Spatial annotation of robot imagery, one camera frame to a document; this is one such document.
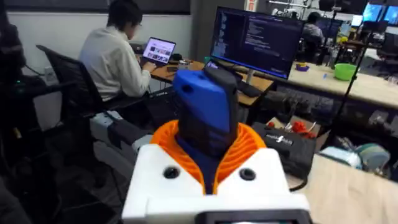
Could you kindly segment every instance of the laptop screen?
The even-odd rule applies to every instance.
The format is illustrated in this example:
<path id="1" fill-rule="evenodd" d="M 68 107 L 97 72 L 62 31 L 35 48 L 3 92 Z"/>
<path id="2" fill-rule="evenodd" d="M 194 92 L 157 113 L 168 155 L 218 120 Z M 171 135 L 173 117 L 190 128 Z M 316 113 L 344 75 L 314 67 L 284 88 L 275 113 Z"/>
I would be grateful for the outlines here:
<path id="1" fill-rule="evenodd" d="M 168 63 L 174 51 L 175 43 L 150 38 L 144 51 L 144 57 L 162 63 Z"/>

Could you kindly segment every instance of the monitor stand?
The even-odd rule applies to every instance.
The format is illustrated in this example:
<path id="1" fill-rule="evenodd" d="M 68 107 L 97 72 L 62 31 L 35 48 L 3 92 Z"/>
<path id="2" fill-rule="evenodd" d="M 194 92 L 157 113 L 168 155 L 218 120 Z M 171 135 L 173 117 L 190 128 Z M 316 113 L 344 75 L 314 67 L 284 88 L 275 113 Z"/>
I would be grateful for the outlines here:
<path id="1" fill-rule="evenodd" d="M 246 83 L 251 85 L 251 79 L 253 78 L 254 75 L 254 70 L 253 69 L 249 69 L 248 71 L 248 78 L 246 79 Z"/>

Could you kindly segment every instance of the person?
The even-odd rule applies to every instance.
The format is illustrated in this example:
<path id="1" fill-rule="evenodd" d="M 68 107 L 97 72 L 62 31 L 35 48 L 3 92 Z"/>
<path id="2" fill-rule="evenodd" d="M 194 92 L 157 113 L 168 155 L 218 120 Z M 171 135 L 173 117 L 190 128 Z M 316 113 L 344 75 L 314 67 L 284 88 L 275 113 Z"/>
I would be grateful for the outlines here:
<path id="1" fill-rule="evenodd" d="M 322 30 L 316 25 L 320 17 L 321 15 L 317 12 L 311 12 L 308 15 L 307 23 L 304 25 L 303 35 L 319 37 L 323 43 L 325 39 L 323 37 Z"/>
<path id="2" fill-rule="evenodd" d="M 80 61 L 92 77 L 103 101 L 120 96 L 141 97 L 148 89 L 154 63 L 142 69 L 131 40 L 141 26 L 142 11 L 132 0 L 116 0 L 109 6 L 108 24 L 86 39 Z"/>

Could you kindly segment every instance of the workbench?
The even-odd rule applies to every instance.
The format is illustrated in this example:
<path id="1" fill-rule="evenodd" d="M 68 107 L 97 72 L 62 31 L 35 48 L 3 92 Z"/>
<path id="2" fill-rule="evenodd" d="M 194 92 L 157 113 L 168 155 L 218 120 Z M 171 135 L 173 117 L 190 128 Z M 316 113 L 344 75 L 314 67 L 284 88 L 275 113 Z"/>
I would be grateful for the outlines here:
<path id="1" fill-rule="evenodd" d="M 191 63 L 190 69 L 191 70 L 202 70 L 205 64 L 200 63 L 200 62 L 195 62 L 193 61 Z M 176 65 L 166 65 L 160 68 L 155 69 L 151 75 L 153 79 L 156 79 L 158 81 L 166 82 L 166 83 L 172 83 L 175 72 L 168 72 L 167 68 L 169 67 L 177 67 Z M 244 73 L 241 73 L 243 76 L 243 80 L 247 79 L 247 75 Z M 252 85 L 259 90 L 262 91 L 262 95 L 257 96 L 257 97 L 248 97 L 245 94 L 241 93 L 240 91 L 238 92 L 238 100 L 239 100 L 239 105 L 241 105 L 244 108 L 249 109 L 249 114 L 248 118 L 246 120 L 246 123 L 248 125 L 251 125 L 254 120 L 256 119 L 259 110 L 261 109 L 261 103 L 262 99 L 265 97 L 267 94 L 267 91 L 271 88 L 273 84 L 273 81 L 264 79 L 264 78 L 259 78 L 259 77 L 253 77 L 252 78 Z"/>
<path id="2" fill-rule="evenodd" d="M 290 187 L 302 180 L 287 175 Z M 314 223 L 396 224 L 398 184 L 315 155 L 304 194 Z"/>
<path id="3" fill-rule="evenodd" d="M 342 100 L 347 92 L 349 82 L 334 78 L 335 71 L 326 66 L 317 66 L 312 63 L 307 64 L 310 69 L 307 72 L 300 72 L 295 69 L 293 63 L 288 80 L 256 72 L 255 75 L 274 81 L 277 85 L 295 88 L 320 96 L 325 96 L 337 100 Z M 238 67 L 239 71 L 247 71 L 244 67 Z M 348 96 L 349 100 L 362 101 L 398 110 L 398 85 L 393 85 L 388 81 L 371 75 L 358 72 L 357 79 Z"/>

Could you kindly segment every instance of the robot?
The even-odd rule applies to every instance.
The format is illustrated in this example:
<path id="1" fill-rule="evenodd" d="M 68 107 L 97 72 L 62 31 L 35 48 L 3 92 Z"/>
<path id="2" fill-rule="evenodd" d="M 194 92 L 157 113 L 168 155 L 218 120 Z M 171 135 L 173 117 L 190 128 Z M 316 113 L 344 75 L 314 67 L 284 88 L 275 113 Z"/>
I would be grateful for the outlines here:
<path id="1" fill-rule="evenodd" d="M 238 123 L 232 74 L 179 70 L 173 87 L 180 119 L 149 144 L 131 145 L 137 158 L 124 223 L 312 223 L 305 196 L 289 192 L 278 153 Z"/>

